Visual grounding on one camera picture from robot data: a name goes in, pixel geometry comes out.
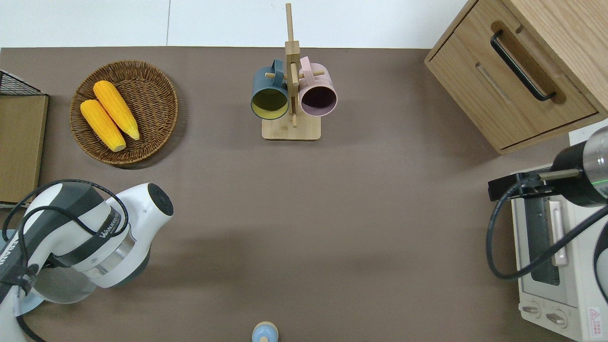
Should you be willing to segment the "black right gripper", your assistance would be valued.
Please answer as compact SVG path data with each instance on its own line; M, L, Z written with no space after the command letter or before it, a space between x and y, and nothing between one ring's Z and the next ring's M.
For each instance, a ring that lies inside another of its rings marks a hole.
M587 193L590 186L583 170L583 154L586 142L572 145L562 150L553 160L551 171L577 169L577 177L561 178L548 184L538 173L520 172L497 178L488 182L490 201L498 201L508 190L519 182L519 197L534 198L551 196L556 191L569 202L580 207L591 207L591 198Z

